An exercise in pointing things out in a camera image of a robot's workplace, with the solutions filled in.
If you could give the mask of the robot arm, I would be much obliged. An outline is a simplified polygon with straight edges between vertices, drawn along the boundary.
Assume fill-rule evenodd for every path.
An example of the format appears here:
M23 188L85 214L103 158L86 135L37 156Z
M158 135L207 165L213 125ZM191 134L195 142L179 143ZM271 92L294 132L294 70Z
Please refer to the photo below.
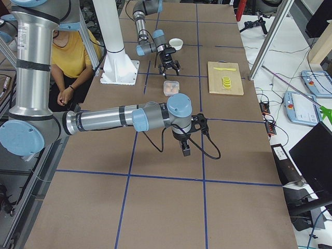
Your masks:
M136 53L138 56L146 56L156 53L161 63L158 65L159 74L167 76L166 71L175 70L179 74L180 64L177 60L173 60L172 54L176 53L175 48L167 42L163 30L155 30L150 33L145 26L146 16L160 13L163 10L162 1L139 1L133 7L133 21L137 31Z
M94 69L79 32L79 1L13 1L18 22L16 102L1 125L1 145L30 156L77 132L133 127L138 132L172 128L179 141L192 132L190 98L99 111L75 110L84 102Z

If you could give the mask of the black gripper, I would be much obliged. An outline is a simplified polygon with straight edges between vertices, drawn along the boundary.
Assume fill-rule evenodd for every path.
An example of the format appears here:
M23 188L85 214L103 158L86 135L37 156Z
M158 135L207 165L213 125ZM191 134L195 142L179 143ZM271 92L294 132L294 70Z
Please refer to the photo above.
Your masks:
M192 129L183 129L182 131L180 128L172 127L172 134L174 138L179 141L184 157L191 155L190 146L187 140L192 132Z
M165 79L167 79L167 70L174 69L177 76L180 72L180 64L177 60L173 61L172 56L168 53L159 53L160 62L158 64L159 74L161 74Z

